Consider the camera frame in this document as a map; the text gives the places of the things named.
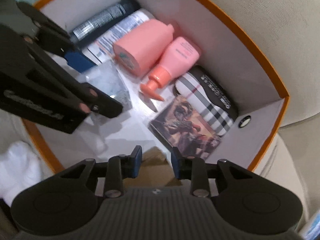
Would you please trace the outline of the clear plastic cube box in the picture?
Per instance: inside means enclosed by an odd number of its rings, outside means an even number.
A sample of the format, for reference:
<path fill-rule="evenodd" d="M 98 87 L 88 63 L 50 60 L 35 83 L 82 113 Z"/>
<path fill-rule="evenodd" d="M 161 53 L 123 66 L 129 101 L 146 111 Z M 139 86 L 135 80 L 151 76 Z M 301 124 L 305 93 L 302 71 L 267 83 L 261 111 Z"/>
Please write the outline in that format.
<path fill-rule="evenodd" d="M 117 70 L 117 64 L 106 61 L 96 65 L 83 74 L 84 79 L 95 88 L 117 100 L 124 107 L 124 111 L 132 108 L 129 90 Z"/>

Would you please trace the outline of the pink pump lotion bottle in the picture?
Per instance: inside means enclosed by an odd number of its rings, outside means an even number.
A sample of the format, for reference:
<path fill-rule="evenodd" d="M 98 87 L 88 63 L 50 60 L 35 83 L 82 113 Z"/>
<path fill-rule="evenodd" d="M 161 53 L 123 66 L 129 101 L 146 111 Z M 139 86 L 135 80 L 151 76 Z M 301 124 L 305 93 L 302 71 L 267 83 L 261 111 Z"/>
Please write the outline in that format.
<path fill-rule="evenodd" d="M 168 45 L 157 66 L 150 72 L 148 82 L 140 85 L 140 91 L 148 98 L 164 101 L 157 90 L 185 74 L 200 56 L 201 50 L 194 42 L 183 36 L 177 37 Z"/>

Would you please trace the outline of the black spray can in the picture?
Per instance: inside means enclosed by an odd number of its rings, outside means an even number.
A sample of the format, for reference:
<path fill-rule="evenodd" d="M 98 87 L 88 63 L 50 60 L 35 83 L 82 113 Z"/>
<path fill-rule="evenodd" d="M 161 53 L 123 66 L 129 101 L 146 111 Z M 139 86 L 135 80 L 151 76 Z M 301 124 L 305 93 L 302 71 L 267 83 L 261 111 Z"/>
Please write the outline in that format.
<path fill-rule="evenodd" d="M 136 0 L 120 0 L 73 29 L 71 41 L 79 48 L 84 48 L 140 8 Z"/>

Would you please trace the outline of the light blue packet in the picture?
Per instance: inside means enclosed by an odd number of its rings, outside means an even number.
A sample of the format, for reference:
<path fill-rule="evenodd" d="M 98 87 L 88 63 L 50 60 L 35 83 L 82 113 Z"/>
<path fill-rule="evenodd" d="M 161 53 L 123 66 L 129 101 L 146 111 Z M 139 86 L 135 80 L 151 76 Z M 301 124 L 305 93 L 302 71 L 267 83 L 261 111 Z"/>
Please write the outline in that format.
<path fill-rule="evenodd" d="M 310 218 L 310 220 L 302 227 L 299 234 L 305 240 L 319 240 L 320 238 L 320 211 Z"/>

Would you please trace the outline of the white labelled can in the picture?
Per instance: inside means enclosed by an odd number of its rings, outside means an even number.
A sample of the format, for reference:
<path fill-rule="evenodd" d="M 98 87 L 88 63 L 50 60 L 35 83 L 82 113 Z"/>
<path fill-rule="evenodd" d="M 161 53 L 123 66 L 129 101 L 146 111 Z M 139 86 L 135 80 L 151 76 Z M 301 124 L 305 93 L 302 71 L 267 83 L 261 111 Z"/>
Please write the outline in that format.
<path fill-rule="evenodd" d="M 82 51 L 83 54 L 97 65 L 113 60 L 115 57 L 113 45 L 134 28 L 152 18 L 155 18 L 153 14 L 145 9 L 135 11 L 99 36 Z"/>

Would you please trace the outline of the orange storage box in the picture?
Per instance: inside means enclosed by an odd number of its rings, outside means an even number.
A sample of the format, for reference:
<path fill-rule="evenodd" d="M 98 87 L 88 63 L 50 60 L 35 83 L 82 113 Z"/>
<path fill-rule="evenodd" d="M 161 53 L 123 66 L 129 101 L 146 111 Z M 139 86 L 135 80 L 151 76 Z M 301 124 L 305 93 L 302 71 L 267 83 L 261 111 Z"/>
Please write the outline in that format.
<path fill-rule="evenodd" d="M 66 30 L 119 0 L 40 0 L 35 4 Z M 226 90 L 239 108 L 239 117 L 209 157 L 211 163 L 228 159 L 260 173 L 274 148 L 274 136 L 287 108 L 289 94 L 266 56 L 249 36 L 212 0 L 137 0 L 163 22 L 176 23 L 183 35 L 202 50 L 200 65 Z M 132 109 L 107 120 L 87 118 L 72 134 L 31 121 L 23 125 L 49 173 L 60 172 L 85 158 L 107 159 L 128 154 L 136 145 L 143 151 L 166 147 L 149 130 L 155 117 L 138 96 L 138 80 L 120 74 L 130 91 Z"/>

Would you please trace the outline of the beige sofa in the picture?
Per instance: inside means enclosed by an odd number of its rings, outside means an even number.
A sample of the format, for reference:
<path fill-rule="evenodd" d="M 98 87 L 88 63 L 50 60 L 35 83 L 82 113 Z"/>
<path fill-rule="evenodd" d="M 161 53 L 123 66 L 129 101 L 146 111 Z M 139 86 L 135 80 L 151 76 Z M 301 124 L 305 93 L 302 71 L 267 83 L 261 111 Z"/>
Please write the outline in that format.
<path fill-rule="evenodd" d="M 289 100 L 281 125 L 313 116 L 319 110 L 319 0 L 212 0 L 257 45 L 279 75 Z M 288 151 L 276 135 L 274 148 Z M 170 196 L 130 190 L 106 201 L 88 229 L 69 239 L 244 239 L 224 224 L 213 205 L 186 193 Z"/>

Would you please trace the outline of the brown cardboard box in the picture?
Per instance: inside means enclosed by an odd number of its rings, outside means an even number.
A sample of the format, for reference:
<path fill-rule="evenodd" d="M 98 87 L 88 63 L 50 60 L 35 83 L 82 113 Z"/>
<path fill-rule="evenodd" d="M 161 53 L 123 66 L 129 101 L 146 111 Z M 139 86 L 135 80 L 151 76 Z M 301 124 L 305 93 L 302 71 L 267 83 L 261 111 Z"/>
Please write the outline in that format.
<path fill-rule="evenodd" d="M 138 177 L 124 179 L 123 183 L 126 188 L 182 186 L 175 178 L 166 155 L 157 147 L 143 153 Z"/>

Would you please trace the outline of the white cloth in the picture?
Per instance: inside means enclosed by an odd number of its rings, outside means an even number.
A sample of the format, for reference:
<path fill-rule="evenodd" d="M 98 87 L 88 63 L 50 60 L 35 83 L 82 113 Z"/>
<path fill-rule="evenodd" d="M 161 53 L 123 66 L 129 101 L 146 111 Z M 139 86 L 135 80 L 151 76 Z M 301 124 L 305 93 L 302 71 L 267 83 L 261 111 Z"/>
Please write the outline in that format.
<path fill-rule="evenodd" d="M 8 206 L 19 193 L 53 174 L 28 143 L 1 144 L 1 199 Z"/>

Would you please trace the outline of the illustrated card box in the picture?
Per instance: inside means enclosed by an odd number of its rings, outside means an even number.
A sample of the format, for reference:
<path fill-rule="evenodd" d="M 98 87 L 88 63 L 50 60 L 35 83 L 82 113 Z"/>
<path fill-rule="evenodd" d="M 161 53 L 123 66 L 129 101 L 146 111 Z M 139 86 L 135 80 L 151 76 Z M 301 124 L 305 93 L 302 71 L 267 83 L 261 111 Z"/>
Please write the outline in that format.
<path fill-rule="evenodd" d="M 220 136 L 181 95 L 150 121 L 150 127 L 184 157 L 207 159 L 221 142 Z"/>

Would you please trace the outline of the black plaid pouch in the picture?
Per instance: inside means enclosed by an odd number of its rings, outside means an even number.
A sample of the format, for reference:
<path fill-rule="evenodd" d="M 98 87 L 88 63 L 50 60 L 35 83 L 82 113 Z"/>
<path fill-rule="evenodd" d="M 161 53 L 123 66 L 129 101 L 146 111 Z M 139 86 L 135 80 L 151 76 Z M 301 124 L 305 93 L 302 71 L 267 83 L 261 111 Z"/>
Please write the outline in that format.
<path fill-rule="evenodd" d="M 200 65 L 193 66 L 180 76 L 175 88 L 221 137 L 231 129 L 239 116 L 234 101 Z"/>

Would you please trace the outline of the pink cylindrical bottle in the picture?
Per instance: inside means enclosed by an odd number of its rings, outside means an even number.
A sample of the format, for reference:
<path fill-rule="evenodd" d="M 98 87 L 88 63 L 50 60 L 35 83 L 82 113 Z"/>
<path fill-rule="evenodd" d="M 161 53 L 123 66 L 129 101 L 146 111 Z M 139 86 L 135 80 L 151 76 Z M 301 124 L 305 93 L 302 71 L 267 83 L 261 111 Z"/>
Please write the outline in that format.
<path fill-rule="evenodd" d="M 142 76 L 173 41 L 174 32 L 172 24 L 152 18 L 113 44 L 116 59 L 133 75 Z"/>

